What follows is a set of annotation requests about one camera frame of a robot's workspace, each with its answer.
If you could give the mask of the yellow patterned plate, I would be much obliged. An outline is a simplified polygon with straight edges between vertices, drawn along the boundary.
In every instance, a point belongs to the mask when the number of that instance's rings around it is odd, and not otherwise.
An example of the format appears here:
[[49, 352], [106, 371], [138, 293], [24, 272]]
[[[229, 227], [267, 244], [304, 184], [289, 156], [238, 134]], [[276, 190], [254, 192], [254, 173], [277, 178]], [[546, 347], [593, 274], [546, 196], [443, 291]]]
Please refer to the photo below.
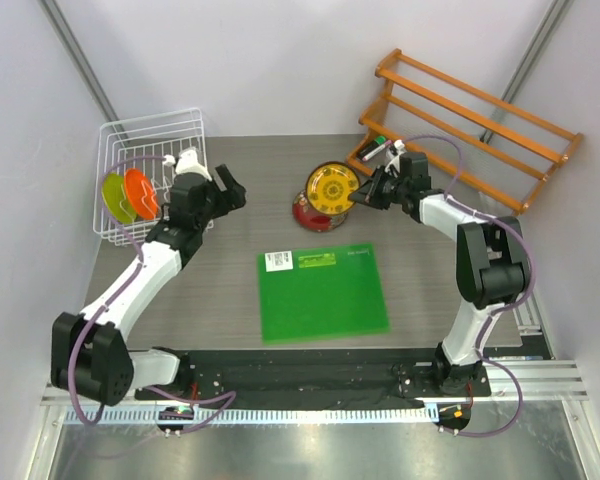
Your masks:
[[336, 216], [346, 214], [354, 207], [349, 195], [360, 186], [356, 172], [349, 166], [327, 162], [309, 174], [305, 193], [312, 208], [321, 214]]

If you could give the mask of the red floral plate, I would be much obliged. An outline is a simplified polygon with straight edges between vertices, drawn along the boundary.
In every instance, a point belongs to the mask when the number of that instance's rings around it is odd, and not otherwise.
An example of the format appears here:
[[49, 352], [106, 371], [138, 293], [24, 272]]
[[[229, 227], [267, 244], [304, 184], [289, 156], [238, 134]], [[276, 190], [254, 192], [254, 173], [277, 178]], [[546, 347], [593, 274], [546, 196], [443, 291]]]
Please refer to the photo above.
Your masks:
[[300, 226], [317, 233], [326, 233], [340, 227], [348, 217], [348, 213], [329, 216], [319, 212], [310, 205], [305, 190], [294, 198], [292, 215]]

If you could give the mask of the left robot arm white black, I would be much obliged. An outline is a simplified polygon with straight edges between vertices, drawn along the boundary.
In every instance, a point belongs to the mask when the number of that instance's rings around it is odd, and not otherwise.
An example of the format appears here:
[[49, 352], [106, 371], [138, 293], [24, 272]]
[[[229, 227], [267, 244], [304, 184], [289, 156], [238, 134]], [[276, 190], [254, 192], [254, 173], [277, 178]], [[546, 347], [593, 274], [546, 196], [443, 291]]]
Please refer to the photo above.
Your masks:
[[210, 174], [177, 160], [167, 213], [137, 246], [133, 262], [97, 300], [54, 321], [51, 384], [73, 401], [85, 397], [106, 406], [154, 386], [170, 398], [185, 397], [193, 385], [186, 355], [163, 347], [132, 352], [127, 339], [155, 296], [200, 249], [208, 224], [245, 204], [246, 189], [226, 165]]

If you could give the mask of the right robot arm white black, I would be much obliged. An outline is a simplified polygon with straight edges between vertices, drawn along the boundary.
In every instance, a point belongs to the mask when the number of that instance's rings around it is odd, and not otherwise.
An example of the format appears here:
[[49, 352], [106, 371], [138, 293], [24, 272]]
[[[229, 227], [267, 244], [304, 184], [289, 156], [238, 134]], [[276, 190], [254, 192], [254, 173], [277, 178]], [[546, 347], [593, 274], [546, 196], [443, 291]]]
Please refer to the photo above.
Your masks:
[[422, 153], [403, 153], [376, 168], [348, 199], [377, 210], [398, 205], [417, 223], [454, 241], [462, 301], [451, 330], [436, 347], [431, 380], [444, 395], [464, 393], [483, 366], [484, 343], [497, 320], [532, 287], [532, 262], [519, 221], [487, 215], [433, 188]]

